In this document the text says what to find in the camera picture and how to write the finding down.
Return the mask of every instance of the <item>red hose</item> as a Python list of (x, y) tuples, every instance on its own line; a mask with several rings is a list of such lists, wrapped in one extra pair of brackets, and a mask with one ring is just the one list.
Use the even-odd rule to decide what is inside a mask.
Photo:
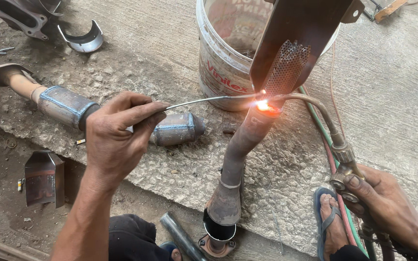
[[(327, 156), (328, 156), (328, 163), (330, 163), (330, 169), (332, 169), (332, 173), (334, 174), (336, 172), (336, 166), (335, 166), (335, 159), (333, 158), (332, 151), (330, 150), (330, 147), (328, 147), (327, 140), (323, 135), (321, 135), (322, 141), (324, 142), (325, 149), (327, 150)], [(340, 194), (336, 194), (336, 197), (338, 198), (338, 205), (340, 206), (340, 212), (341, 212), (341, 218), (343, 219), (343, 223), (345, 224), (345, 230), (346, 234), (348, 236), (349, 243), (353, 246), (357, 246), (356, 240), (354, 239), (354, 236), (352, 235), (351, 226), (349, 225), (348, 216), (346, 214), (345, 210), (345, 203), (343, 202), (343, 198)]]

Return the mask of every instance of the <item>bucket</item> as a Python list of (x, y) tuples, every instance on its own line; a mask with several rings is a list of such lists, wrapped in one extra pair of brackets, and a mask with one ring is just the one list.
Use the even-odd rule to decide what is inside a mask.
[[(206, 98), (254, 93), (249, 68), (273, 5), (264, 0), (197, 0), (199, 85)], [(340, 27), (321, 56), (332, 46)], [(228, 111), (247, 110), (252, 98), (209, 101)]]

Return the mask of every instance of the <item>foot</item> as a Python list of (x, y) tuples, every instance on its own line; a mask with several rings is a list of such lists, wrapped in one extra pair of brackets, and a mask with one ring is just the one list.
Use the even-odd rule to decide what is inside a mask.
[[(330, 194), (322, 194), (321, 196), (321, 217), (322, 221), (328, 218), (332, 213), (332, 208), (338, 208), (338, 202)], [(335, 218), (330, 226), (326, 229), (327, 235), (324, 245), (324, 259), (330, 260), (330, 255), (334, 254), (338, 249), (348, 245), (345, 225), (339, 215), (335, 214)]]
[(182, 261), (182, 254), (180, 253), (180, 250), (178, 250), (177, 248), (175, 248), (172, 251), (172, 259), (174, 261)]

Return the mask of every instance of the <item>curved metal shell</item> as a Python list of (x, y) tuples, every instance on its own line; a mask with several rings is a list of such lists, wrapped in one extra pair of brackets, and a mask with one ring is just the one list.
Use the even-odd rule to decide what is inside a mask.
[(103, 32), (95, 20), (91, 20), (91, 22), (91, 30), (83, 36), (68, 35), (59, 25), (58, 29), (70, 48), (78, 52), (92, 52), (98, 50), (103, 44)]

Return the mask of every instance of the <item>flip-flop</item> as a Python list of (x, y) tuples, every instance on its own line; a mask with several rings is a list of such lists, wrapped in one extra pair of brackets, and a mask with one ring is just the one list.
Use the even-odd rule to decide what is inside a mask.
[(172, 258), (172, 252), (174, 251), (174, 249), (179, 249), (178, 246), (172, 241), (164, 242), (160, 244), (159, 247), (167, 250), (170, 253), (170, 258)]
[(330, 224), (333, 222), (333, 220), (336, 217), (335, 214), (338, 214), (338, 216), (341, 217), (341, 212), (338, 208), (331, 207), (332, 208), (331, 215), (322, 222), (322, 216), (321, 216), (322, 194), (330, 194), (336, 201), (338, 201), (338, 199), (336, 197), (336, 194), (326, 187), (320, 187), (316, 189), (314, 192), (314, 198), (313, 198), (314, 213), (315, 213), (315, 218), (317, 220), (317, 256), (320, 258), (320, 260), (324, 261), (325, 236), (327, 235), (327, 232), (325, 231), (325, 229), (327, 229), (327, 227), (330, 226)]

